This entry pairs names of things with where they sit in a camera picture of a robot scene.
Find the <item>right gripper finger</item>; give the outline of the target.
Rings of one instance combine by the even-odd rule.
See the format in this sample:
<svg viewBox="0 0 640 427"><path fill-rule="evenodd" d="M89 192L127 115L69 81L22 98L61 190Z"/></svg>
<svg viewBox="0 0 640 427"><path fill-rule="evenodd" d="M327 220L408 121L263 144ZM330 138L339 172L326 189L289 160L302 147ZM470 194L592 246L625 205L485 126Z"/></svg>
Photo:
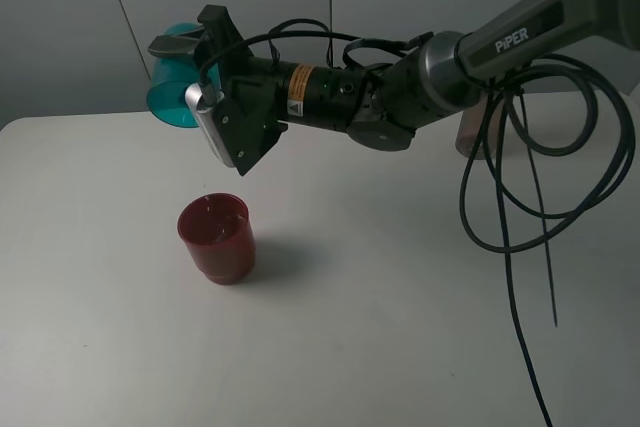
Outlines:
<svg viewBox="0 0 640 427"><path fill-rule="evenodd" d="M166 34L157 36L147 50L151 56L158 59L193 58L200 40L200 35Z"/></svg>

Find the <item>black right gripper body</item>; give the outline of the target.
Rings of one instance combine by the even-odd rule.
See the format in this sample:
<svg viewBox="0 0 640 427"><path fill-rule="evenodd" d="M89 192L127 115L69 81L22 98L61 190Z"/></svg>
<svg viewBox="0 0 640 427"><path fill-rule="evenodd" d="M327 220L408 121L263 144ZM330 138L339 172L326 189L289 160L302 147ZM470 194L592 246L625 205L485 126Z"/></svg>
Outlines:
<svg viewBox="0 0 640 427"><path fill-rule="evenodd" d="M197 17L204 35L196 49L200 55L198 83L205 103L215 100L213 89L225 99L214 122L239 175L246 175L277 143L286 126L278 121L279 86L261 70L256 57L224 6L207 5Z"/></svg>

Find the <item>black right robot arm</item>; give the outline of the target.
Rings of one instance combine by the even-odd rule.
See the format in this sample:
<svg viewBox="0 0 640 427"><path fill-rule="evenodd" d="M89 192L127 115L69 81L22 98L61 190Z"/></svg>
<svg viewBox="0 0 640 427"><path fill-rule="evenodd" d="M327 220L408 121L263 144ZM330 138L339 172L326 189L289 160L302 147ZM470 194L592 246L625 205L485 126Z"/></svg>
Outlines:
<svg viewBox="0 0 640 427"><path fill-rule="evenodd" d="M212 151L247 173L292 124L337 131L379 151L407 149L415 132L477 105L524 67L555 59L585 38L639 46L639 0L522 0L478 31L428 32L407 42L346 36L348 49L379 49L396 62L341 67L259 58L228 10L209 5L198 26L164 34L149 53L192 67L184 105Z"/></svg>

